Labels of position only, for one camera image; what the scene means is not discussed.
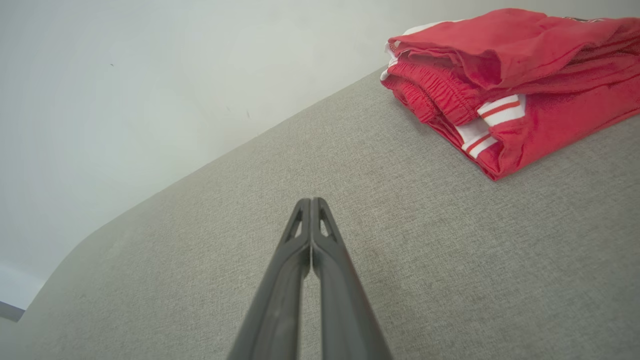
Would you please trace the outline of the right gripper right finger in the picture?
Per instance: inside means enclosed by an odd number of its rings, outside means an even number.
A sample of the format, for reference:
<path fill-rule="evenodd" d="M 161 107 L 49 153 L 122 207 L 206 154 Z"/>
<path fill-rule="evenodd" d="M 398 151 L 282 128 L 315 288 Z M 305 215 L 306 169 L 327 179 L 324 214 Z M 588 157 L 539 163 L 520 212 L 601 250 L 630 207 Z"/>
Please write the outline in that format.
<path fill-rule="evenodd" d="M 324 360 L 393 358 L 327 201 L 311 201 L 311 257 L 320 280 Z"/>

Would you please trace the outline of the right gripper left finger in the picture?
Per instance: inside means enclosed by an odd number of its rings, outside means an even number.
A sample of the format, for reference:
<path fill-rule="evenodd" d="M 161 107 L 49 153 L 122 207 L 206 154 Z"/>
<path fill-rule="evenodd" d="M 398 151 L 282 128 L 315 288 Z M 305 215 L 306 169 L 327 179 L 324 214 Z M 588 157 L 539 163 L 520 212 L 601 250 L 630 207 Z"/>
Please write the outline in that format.
<path fill-rule="evenodd" d="M 240 326 L 229 360 L 297 360 L 311 264 L 311 199 L 297 201 Z"/>

